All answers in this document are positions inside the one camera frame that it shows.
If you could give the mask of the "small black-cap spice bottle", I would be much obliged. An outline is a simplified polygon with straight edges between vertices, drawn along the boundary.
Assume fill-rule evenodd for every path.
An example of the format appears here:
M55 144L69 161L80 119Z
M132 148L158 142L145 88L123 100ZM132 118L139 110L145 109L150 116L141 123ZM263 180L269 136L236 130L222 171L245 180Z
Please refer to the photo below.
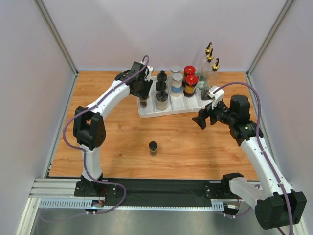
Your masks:
M148 106L148 98L147 99L143 99L143 98L140 98L139 99L139 104L140 104L140 107L141 108L147 108Z

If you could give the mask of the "black-lid glass jar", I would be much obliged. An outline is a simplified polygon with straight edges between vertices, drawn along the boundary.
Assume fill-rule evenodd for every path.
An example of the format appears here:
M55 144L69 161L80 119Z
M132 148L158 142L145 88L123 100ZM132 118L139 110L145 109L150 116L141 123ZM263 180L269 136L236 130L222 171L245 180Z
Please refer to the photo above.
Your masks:
M164 81L157 81L156 82L156 91L165 91L167 88L166 82Z

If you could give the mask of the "black-knob lid glass jar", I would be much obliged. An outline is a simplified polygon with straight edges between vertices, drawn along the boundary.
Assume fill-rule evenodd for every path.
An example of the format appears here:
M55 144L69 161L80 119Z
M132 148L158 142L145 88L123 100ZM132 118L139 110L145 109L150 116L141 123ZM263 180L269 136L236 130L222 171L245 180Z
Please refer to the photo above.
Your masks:
M157 80L159 82L166 82L167 81L167 74L164 70L161 70L160 73L157 75Z

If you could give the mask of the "oil bottle with dark sauce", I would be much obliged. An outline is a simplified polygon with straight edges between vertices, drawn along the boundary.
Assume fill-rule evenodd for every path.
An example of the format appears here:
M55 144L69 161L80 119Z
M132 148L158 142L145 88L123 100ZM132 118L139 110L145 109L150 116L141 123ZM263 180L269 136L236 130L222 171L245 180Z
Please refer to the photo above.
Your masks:
M220 60L217 58L214 63L207 62L203 68L203 85L201 86L201 99L203 101L209 100L207 97L208 91L217 84L218 69L220 67Z

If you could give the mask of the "red-lid sauce jar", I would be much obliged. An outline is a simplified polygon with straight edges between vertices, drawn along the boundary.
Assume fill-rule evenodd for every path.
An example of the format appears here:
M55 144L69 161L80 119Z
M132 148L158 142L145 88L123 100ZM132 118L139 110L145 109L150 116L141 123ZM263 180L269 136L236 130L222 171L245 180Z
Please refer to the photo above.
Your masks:
M184 78L186 78L189 75L194 75L195 72L196 72L196 68L194 66L192 65L185 66L183 70Z
M192 97L195 93L195 87L198 83L198 77L195 75L188 75L185 78L184 95Z

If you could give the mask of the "tall jar white beads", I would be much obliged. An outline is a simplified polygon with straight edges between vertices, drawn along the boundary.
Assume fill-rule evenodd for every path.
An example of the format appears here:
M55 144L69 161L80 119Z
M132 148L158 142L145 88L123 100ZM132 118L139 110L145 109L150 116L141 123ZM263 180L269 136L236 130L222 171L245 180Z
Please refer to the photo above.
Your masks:
M183 75L181 73L174 73L171 83L171 95L179 97L181 95Z

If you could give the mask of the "white-contents jar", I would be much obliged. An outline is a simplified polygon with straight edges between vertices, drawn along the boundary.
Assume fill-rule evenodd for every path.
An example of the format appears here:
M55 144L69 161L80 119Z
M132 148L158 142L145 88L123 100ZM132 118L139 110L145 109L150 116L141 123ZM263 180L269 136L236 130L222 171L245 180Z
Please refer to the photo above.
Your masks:
M173 76L176 73L180 73L181 72L181 68L180 66L174 65L170 67L170 75Z

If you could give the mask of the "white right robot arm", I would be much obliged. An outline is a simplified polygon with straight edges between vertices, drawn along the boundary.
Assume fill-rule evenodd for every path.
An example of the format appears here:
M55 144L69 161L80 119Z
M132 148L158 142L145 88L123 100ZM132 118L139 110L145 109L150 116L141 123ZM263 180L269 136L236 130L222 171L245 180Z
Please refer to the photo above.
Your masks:
M201 128L217 122L229 127L230 134L250 159L257 173L261 189L247 181L241 173L222 177L220 191L225 198L239 196L254 209L256 219L265 229L298 224L307 199L303 192L296 192L282 175L269 153L262 131L250 119L250 102L244 95L231 97L230 106L223 101L206 105L192 120Z

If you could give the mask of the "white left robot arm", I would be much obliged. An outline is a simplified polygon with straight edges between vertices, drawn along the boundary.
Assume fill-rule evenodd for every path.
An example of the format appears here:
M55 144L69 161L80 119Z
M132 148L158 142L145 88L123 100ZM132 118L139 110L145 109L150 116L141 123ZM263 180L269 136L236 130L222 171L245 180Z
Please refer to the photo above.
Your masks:
M98 196L103 189L99 181L100 147L106 138L104 121L108 114L129 95L147 99L152 86L151 74L154 68L143 62L134 62L129 70L118 74L111 86L87 107L75 110L73 135L83 150L83 173L88 180L85 190L91 196Z

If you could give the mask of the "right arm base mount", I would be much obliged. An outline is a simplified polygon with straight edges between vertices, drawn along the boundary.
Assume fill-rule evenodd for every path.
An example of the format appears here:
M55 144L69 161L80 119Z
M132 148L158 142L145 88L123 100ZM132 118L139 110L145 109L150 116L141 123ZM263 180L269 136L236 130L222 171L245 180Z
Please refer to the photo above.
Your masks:
M207 199L238 199L239 196L230 190L230 180L222 178L220 181L207 181L205 186L205 197Z

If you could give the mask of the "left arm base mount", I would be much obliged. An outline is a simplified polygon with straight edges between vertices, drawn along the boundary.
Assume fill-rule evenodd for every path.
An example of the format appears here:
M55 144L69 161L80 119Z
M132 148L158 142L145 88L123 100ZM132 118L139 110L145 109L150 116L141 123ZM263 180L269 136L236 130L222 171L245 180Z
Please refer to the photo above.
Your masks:
M123 197L124 190L117 183L108 184L108 182L105 182L102 184L99 182L90 181L81 175L80 180L76 182L74 196L95 198L91 203L91 207L93 207L93 209L86 209L86 211L96 213L98 212L98 209L102 209L108 205L108 199L117 199L117 202L119 202L120 199L118 199L118 193L120 192L120 189L122 190L121 196Z

